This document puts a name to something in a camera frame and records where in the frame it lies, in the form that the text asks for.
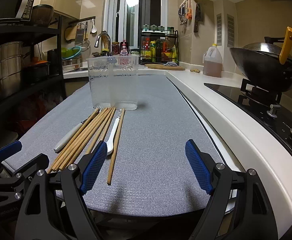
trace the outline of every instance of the clear plastic bin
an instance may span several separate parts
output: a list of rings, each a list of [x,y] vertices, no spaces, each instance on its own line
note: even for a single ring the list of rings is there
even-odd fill
[[[87,59],[94,108],[137,108],[138,59],[136,55]]]

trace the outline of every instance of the plastic jug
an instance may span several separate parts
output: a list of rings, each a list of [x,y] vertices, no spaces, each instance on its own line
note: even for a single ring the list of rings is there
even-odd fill
[[[204,69],[203,74],[211,77],[221,77],[223,68],[223,59],[221,53],[217,49],[217,44],[208,49],[203,55]]]

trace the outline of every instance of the gray tablecloth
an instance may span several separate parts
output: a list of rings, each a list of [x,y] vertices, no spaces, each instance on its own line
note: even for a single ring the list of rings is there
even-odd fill
[[[188,163],[185,143],[193,139],[216,162],[221,157],[169,79],[139,76],[138,84],[138,107],[125,113],[112,184],[107,185],[107,159],[93,189],[84,195],[87,207],[130,216],[171,216],[205,208],[209,196]],[[20,139],[22,151],[7,163],[17,169],[39,153],[54,161],[56,143],[92,111],[87,84],[32,127]]]

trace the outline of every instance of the white countertop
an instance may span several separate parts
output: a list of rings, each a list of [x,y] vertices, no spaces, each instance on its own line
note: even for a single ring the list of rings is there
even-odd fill
[[[204,83],[212,83],[241,87],[243,76],[223,73],[222,78],[214,78],[189,70],[154,70],[143,66],[139,67],[138,74],[166,75],[208,120],[243,168],[256,169],[270,198],[279,237],[282,236],[292,224],[291,155],[276,138],[248,114],[204,86]],[[87,70],[64,74],[64,78],[85,76],[88,76]],[[287,98],[284,102],[292,103]]]

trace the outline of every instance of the shelf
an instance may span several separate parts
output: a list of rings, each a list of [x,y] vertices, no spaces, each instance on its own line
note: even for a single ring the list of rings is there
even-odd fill
[[[169,38],[177,38],[176,34],[167,34],[161,32],[142,32],[142,36],[157,36],[157,37],[169,37]]]
[[[10,97],[7,97],[0,103],[0,118],[6,111],[11,109],[13,106],[17,105],[23,99],[27,98],[28,96],[31,96],[32,94],[38,92],[39,90],[45,87],[49,87],[50,85],[59,82],[62,79],[63,75],[53,76],[37,84],[31,85],[30,87],[24,88],[21,91],[11,95]]]
[[[0,25],[0,45],[11,41],[22,41],[24,46],[31,46],[58,34],[60,34],[60,30],[54,28],[27,25]]]

